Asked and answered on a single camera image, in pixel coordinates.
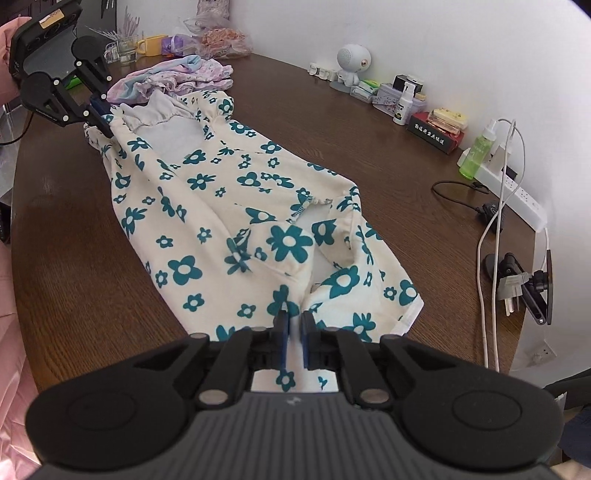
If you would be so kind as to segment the bagged dried flowers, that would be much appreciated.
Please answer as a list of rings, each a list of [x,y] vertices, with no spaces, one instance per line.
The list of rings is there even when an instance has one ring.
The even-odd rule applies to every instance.
[[[235,59],[252,53],[249,35],[230,21],[230,1],[198,1],[194,16],[181,21],[178,33],[161,40],[161,54],[202,59]]]

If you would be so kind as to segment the black box with white text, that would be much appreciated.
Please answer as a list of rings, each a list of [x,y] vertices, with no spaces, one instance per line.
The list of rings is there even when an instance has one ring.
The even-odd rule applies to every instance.
[[[427,112],[412,115],[407,130],[446,154],[451,154],[464,139],[462,131],[454,134],[429,123]]]

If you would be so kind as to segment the green spray bottle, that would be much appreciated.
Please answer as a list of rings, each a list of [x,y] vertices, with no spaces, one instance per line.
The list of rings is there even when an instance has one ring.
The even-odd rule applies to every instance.
[[[496,128],[497,121],[491,120],[470,147],[460,167],[460,173],[466,179],[474,180],[482,163],[488,158],[497,138]]]

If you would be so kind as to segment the white round robot toy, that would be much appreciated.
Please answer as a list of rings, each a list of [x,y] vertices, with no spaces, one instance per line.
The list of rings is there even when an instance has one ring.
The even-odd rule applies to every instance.
[[[360,73],[367,71],[372,63],[370,51],[359,44],[346,44],[337,55],[339,71],[329,86],[339,92],[349,93],[360,84]]]

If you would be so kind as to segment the glass with sticks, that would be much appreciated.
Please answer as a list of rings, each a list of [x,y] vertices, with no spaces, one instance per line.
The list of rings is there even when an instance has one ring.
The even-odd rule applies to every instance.
[[[128,8],[125,8],[122,25],[117,30],[89,28],[91,32],[108,40],[103,54],[108,64],[130,64],[136,60],[139,23],[140,18],[132,16]]]

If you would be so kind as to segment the green white small box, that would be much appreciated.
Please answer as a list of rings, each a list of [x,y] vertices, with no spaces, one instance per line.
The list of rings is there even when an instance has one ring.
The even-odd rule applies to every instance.
[[[372,103],[379,88],[380,83],[375,80],[360,80],[358,85],[351,88],[349,95],[365,103]]]

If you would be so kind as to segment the white spray bottle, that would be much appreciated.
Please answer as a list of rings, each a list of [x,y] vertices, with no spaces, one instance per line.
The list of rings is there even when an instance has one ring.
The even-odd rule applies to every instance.
[[[406,82],[403,93],[394,108],[393,122],[404,126],[410,116],[414,104],[415,84]]]

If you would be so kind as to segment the cream teal floral garment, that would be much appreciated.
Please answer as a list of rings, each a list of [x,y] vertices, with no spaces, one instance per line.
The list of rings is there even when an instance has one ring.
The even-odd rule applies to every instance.
[[[290,318],[287,361],[259,371],[266,392],[329,392],[304,368],[298,322],[376,343],[410,330],[423,300],[362,212],[358,186],[233,116],[221,91],[122,104],[108,132],[84,130],[110,179],[113,210],[159,294],[189,333],[224,341]]]

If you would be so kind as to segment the pastel pink floral clothes pile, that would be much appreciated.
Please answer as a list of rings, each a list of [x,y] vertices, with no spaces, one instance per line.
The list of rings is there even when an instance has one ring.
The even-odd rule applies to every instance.
[[[178,97],[195,91],[228,90],[233,81],[231,65],[198,55],[166,60],[137,70],[118,80],[107,92],[111,104],[144,104],[155,91]]]

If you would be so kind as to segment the yellow mug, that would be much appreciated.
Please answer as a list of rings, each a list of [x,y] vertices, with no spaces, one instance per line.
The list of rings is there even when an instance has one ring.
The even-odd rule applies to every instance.
[[[140,39],[136,43],[136,53],[146,57],[159,56],[162,51],[162,41],[165,38],[166,35],[154,35]]]

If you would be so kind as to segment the white power strip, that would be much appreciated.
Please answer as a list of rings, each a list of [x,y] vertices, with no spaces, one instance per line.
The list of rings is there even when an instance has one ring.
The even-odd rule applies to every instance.
[[[480,182],[494,195],[501,193],[502,161],[505,150],[502,146],[495,146],[488,160],[485,160],[475,173],[473,181]],[[504,177],[506,206],[512,209],[535,232],[542,232],[548,223],[546,211],[510,176]]]

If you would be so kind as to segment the yellow snack box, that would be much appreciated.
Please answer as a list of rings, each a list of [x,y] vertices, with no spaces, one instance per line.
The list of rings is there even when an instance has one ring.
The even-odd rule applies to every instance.
[[[458,135],[468,128],[468,117],[447,108],[436,108],[427,117],[430,124],[453,135]]]

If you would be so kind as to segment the patterned storage box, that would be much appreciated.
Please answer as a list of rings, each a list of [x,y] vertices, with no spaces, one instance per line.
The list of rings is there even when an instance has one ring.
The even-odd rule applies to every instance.
[[[372,105],[379,111],[393,116],[401,97],[402,91],[395,89],[388,83],[381,83],[379,89],[377,90],[377,94],[372,99]],[[413,99],[413,106],[411,109],[412,115],[415,113],[424,112],[426,110],[426,99]]]

